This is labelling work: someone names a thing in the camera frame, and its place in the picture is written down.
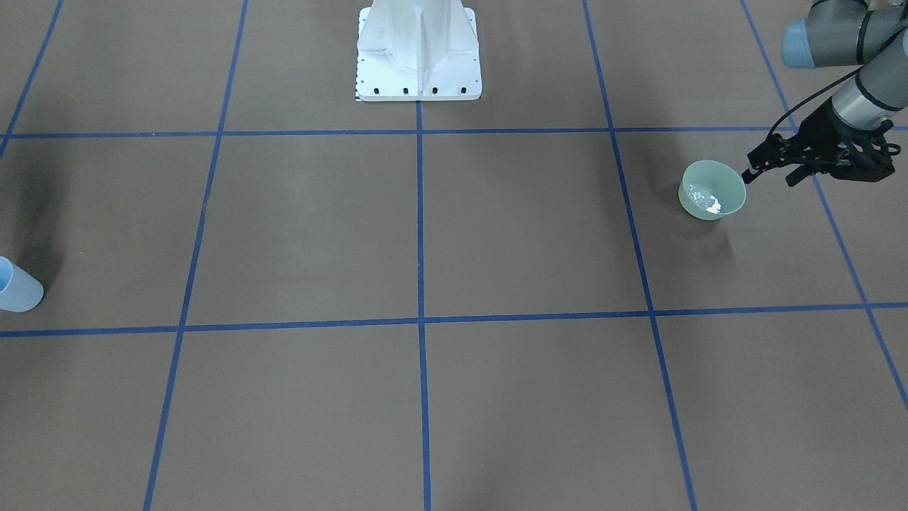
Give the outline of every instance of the blue joint cap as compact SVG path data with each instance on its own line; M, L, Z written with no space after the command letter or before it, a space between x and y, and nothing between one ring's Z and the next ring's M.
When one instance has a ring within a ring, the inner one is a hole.
M814 56L807 42L807 26L803 19L792 22L782 38L782 62L795 69L815 69Z

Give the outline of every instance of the black cable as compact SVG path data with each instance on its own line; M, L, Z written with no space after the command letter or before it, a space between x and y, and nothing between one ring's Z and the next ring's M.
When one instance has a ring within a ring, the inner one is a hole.
M845 75L845 76L839 78L838 80L835 80L834 82L832 82L831 84L829 84L829 85L823 87L822 89L816 91L815 93L813 93L813 94L811 94L810 96L808 96L807 99L805 99L805 100L802 101L801 103L798 103L797 105L795 105L794 108L792 108L791 110L785 112L784 115L782 115L781 117L779 117L779 120L775 121L775 124L773 125L773 127L769 128L769 134L766 135L766 138L771 137L771 136L773 135L773 133L775 133L775 130L779 127L779 125L782 124L782 122L783 122L785 119L787 119L788 117L790 117L791 114L793 114L798 108L801 108L802 106L804 106L804 105L810 103L811 101L815 100L816 97L818 97L819 95L821 95L821 94L823 94L823 93L829 91L829 89L835 87L836 85L841 84L842 82L844 82L844 81L847 80L848 78L851 78L852 76L857 75L859 71L861 71L861 68L860 68L860 67L857 68L857 69L855 69L855 70L853 70L851 73L849 73L849 74L847 74L847 75Z

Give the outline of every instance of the plastic cup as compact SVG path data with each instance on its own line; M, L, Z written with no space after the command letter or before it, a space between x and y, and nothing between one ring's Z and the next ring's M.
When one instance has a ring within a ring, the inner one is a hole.
M734 168L713 160L692 163L681 178L678 200L701 220L718 220L741 209L747 198L744 180Z
M44 286L25 270L0 256L0 309L31 310L44 297Z

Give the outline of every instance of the blue tape line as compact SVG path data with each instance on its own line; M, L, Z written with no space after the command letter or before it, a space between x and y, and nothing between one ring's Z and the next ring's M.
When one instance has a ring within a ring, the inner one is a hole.
M785 100L785 93L782 91L782 87L779 85L779 80L775 75L772 64L769 62L769 58L766 56L766 51L763 46L763 41L760 38L759 32L756 30L756 25L754 24L754 19L750 15L750 9L747 7L746 0L739 0L741 7L744 9L745 15L747 16L747 21L750 23L751 30L754 32L754 38L756 39L757 45L760 47L760 52L763 54L764 61L766 63L766 69L769 70L769 74L773 77L773 83L775 83L776 91L779 94L779 99L782 101L782 106L785 110L788 110L788 102ZM791 117L788 118L788 122L791 126L795 126L795 121ZM848 266L848 271L852 276L854 281L854 287L857 289L858 295L861 297L861 303L864 306L864 310L867 314L867 319L870 320L871 327L873 328L873 334L876 336L876 341L880 345L880 349L883 351L883 358L886 361L886 364L889 367L889 372L893 376L893 381L895 386L899 391L899 395L902 398L902 404L905 407L905 410L908 410L908 395L905 393L904 383L902 378L899 376L898 368L895 366L892 356L889 353L889 346L886 345L886 341L883 338L883 333L880 331L879 326L876 323L876 317L873 315L873 309L870 303L867 300L867 295L864 292L864 287L861 285L861 279L857 275L857 271L854 268L854 263L852 262L851 256L848 254L848 248L845 246L844 239L842 238L842 233L839 231L839 226L835 222L835 217L833 216L833 210L830 208L829 203L826 201L826 195L823 192L823 187L820 185L820 180L817 179L816 175L811 176L814 181L814 188L816 188L816 193L820 197L820 202L823 204L823 210L826 212L826 218L829 220L829 225L833 229L835 234L835 240L839 244L839 248L842 251L842 256L845 259L845 263Z
M208 200L212 195L212 183L214 180L215 169L217 168L218 154L221 150L221 132L224 129L224 123L227 120L227 108L230 105L230 93L233 86L233 75L236 72L237 59L240 56L240 43L242 42L242 29L246 22L246 11L249 7L249 0L243 0L242 10L240 11L240 23L236 30L236 39L233 42L233 56L230 64L230 71L227 73L227 86L224 87L224 98L221 107L221 119L218 122L218 135L214 139L214 149L212 151L212 162L208 169L208 179L205 183L205 193L202 199L202 211L199 214L199 226L196 229L195 241L192 246L192 262L189 265L189 275L186 277L186 290L183 294L183 308L180 313L179 330L177 331L176 341L173 343L173 357L171 359L170 373L167 376L167 390L164 393L164 401L161 408L161 422L158 425L158 436L154 444L154 454L152 457L152 467L148 475L148 487L145 490L145 502L143 511L151 511L152 499L154 496L154 485L157 481L158 466L161 462L161 453L163 451L164 433L167 428L167 417L170 413L171 398L173 396L173 386L176 381L177 367L180 364L180 351L183 346L183 331L186 327L186 318L189 315L189 303L192 299L192 285L195 281L196 266L199 262L199 253L202 249L202 236L205 230L205 214L208 208Z
M647 317L647 311L616 311L616 312L581 312L581 313L552 313L552 314L511 314L489 316L433 316L427 317L427 324L447 323L493 323L499 321L558 321L560 319L608 319L616 317Z
M125 334L173 334L176 326L118 326L113 328L64 328L60 330L9 330L0 337L118 336Z
M665 132L727 132L727 131L769 131L770 126L662 126L662 127L617 127L618 133L665 133Z
M234 323L214 325L187 325L184 332L243 332L251 330L288 330L301 328L340 328L345 326L416 325L416 317L382 319L341 319L329 321L282 321L276 323Z
M868 304L872 309L904 309L908 308L908 302L881 302L877 304Z
M785 93L782 92L782 84L779 83L778 76L775 75L775 70L773 69L773 64L769 61L769 55L766 53L766 47L763 46L763 39L760 38L760 33L756 30L756 23L754 23L754 17L750 15L750 9L747 8L746 0L738 0L741 4L741 8L744 9L744 15L747 18L747 23L750 25L750 30L754 34L754 39L756 40L756 45L760 48L760 55L763 56L763 63L766 65L766 70L769 71L769 75L773 79L773 85L775 85L775 91L779 94L779 99L782 100L782 108L787 112L789 110L788 102L785 101ZM797 125L795 124L794 119L789 116L788 124L796 129Z
M176 368L180 363L180 350L183 348L183 332L176 334L176 340L173 342L173 354L171 355L170 371L167 373L167 387L164 390L164 400L161 405L161 419L158 421L158 434L154 439L154 454L152 455L152 466L148 471L148 487L145 489L145 500L142 505L143 511L151 511L152 498L154 497L154 484L158 478L158 467L161 465L161 453L164 446L164 434L167 432L167 418L170 415L170 403L173 400L173 383L176 381Z
M425 210L423 195L422 103L416 102L416 229L417 308L419 309L419 394L422 409L422 504L432 509L432 476L429 445L429 369L426 362Z
M224 136L317 136L317 135L415 135L413 129L284 129L284 130L233 130Z
M710 309L667 309L657 310L656 316L720 316L732 314L772 314L786 312L811 312L834 310L861 310L863 304L826 304L817 306L767 306L767 307L720 307Z
M634 221L634 211L631 207L630 194L627 191L627 180L625 179L624 174L624 165L621 161L621 152L618 147L617 134L615 132L615 124L612 119L611 107L608 103L608 93L606 89L606 80L602 73L602 65L599 59L598 46L596 44L596 36L593 31L593 22L589 14L589 3L587 0L583 0L583 10L584 16L587 19L587 31L589 33L589 43L593 50L593 60L596 63L596 74L599 80L599 89L602 93L602 106L605 108L606 120L608 121L608 127L611 130L609 135L612 140L612 150L615 153L615 163L617 165L618 178L621 182L621 195L624 197L625 209L627 210L627 222L630 225L631 237L634 241L634 251L637 254L637 268L640 272L640 281L643 285L643 293L646 298L646 311L649 315L649 323L653 330L653 340L656 343L656 354L659 358L659 369L662 372L662 382L666 391L666 400L668 401L668 411L672 419L672 427L675 431L675 441L678 449L678 458L681 462L681 469L684 473L685 486L687 490L687 500L690 505L691 511L697 511L696 504L696 495L694 493L694 482L690 474L690 467L687 463L687 453L684 445L684 438L681 434L681 424L677 416L677 408L675 406L675 394L672 391L671 379L668 374L668 365L665 360L665 353L662 350L662 340L661 335L659 334L659 326L656 321L656 315L654 314L653 307L653 297L649 291L649 282L646 278L646 266L643 261L643 252L640 249L640 240L637 236L637 225Z
M51 42L51 35L54 33L54 27L56 26L56 20L60 17L60 10L63 8L63 0L57 0L56 8L54 9L54 15L51 16L51 23L47 26L47 32L44 34L44 41L41 43L41 49L38 50L38 55L35 58L35 63L32 65L32 70L28 74L28 78L25 80L25 86L22 88L22 94L19 95L19 101L15 104L15 110L13 111L13 116L10 117L9 125L6 127L6 137L3 139L3 142L0 142L0 158L3 157L4 152L6 152L6 145L9 143L10 135L15 129L15 123L19 120L19 115L22 114L22 106L25 104L25 99L28 97L28 91L32 88L32 82L35 80L35 75L38 73L38 66L41 65L41 60L44 58L44 52L47 50L47 45Z
M507 135L521 133L606 133L607 127L539 127L539 128L462 128L426 129L425 135Z
M216 131L140 131L122 133L16 133L11 138L167 138L175 136L217 136Z
M904 309L908 302L881 302L876 304L819 304L808 306L756 306L756 307L720 307L703 309L664 309L654 310L653 316L725 316L735 314L776 314L791 312L812 311L838 311L862 310L866 307L872 309ZM418 317L391 317L376 319L338 319L325 321L285 321L274 323L232 323L179 326L121 326L110 328L64 328L59 330L7 330L0 331L0 338L15 337L63 337L63 336L117 336L129 334L173 334L180 330L183 332L232 332L255 330L282 330L305 328L341 328L358 326L391 326L391 325L418 325L420 321L427 325L444 325L448 323L494 323L508 321L558 321L558 320L583 320L583 319L613 319L620 317L648 317L649 311L610 311L610 312L580 312L580 313L550 313L550 314L513 314L513 315L487 315L487 316L427 316L420 320Z
M873 334L876 336L876 342L880 345L880 350L883 351L883 358L886 360L886 365L889 366L889 372L893 375L895 388L898 389L899 396L902 397L902 404L905 406L905 410L908 411L908 392L905 391L904 382L899 377L898 367L895 365L893 356L889 352L889 346L883 338L883 332L876 323L876 316L873 314L873 310L870 307L867 307L867 318L870 319L870 326L873 328Z
M665 133L665 132L751 132L768 131L769 126L653 126L601 128L489 128L489 129L424 129L424 135L507 135L545 133ZM779 126L776 131L794 131L791 126ZM415 135L415 129L362 129L362 130L231 130L231 131L136 131L136 132L87 132L87 133L13 133L10 139L61 139L61 138L167 138L179 136L324 136L324 135Z

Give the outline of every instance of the floor tile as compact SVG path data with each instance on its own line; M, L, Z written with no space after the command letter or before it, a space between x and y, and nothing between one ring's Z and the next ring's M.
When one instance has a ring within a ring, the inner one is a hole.
M601 127L583 5L467 0L476 11L482 98L427 102L427 128Z
M415 326L188 334L154 508L422 509Z
M190 323L415 316L416 194L415 136L227 137Z
M854 282L810 180L785 170L747 187L737 213L693 218L678 203L685 168L715 159L737 170L765 134L620 134L640 245L656 308L858 303Z
M54 16L56 2L7 2L0 5L0 129L5 133L22 94L47 26Z
M608 135L432 135L427 314L646 309Z
M0 340L4 509L139 509L173 334Z
M645 318L431 325L432 508L686 509Z
M864 311L659 326L700 509L908 501L908 414Z
M355 101L357 27L369 5L251 2L227 128L415 129L411 102Z
M886 135L908 153L908 132L891 131ZM895 174L879 183L837 181L821 178L823 190L842 232L848 254L854 262L861 285L872 302L908 301L908 155L893 159Z
M215 130L240 2L67 2L17 133Z
M11 142L0 243L45 293L0 328L176 325L211 157L204 137Z
M616 126L769 126L785 111L737 2L589 10Z

